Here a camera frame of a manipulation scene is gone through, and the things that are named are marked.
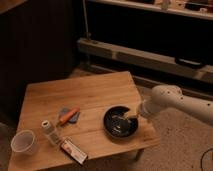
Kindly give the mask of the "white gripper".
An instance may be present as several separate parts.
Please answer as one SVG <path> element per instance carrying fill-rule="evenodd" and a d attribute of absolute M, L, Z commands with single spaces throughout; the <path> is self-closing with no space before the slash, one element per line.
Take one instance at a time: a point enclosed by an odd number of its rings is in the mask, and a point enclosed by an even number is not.
<path fill-rule="evenodd" d="M 138 106 L 138 114 L 146 119 L 150 119 L 153 116 L 153 112 L 149 109 L 150 102 L 148 100 L 142 101 Z M 131 115 L 128 119 L 137 119 L 138 115 Z"/>

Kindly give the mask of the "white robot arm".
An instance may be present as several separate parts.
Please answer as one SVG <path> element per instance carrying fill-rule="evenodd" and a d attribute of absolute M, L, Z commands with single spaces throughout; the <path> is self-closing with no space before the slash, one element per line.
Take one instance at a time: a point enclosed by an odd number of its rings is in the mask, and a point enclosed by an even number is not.
<path fill-rule="evenodd" d="M 186 96 L 176 85 L 158 85 L 152 88 L 149 98 L 144 99 L 135 112 L 127 112 L 125 117 L 142 116 L 148 120 L 167 108 L 175 108 L 213 127 L 213 101 Z"/>

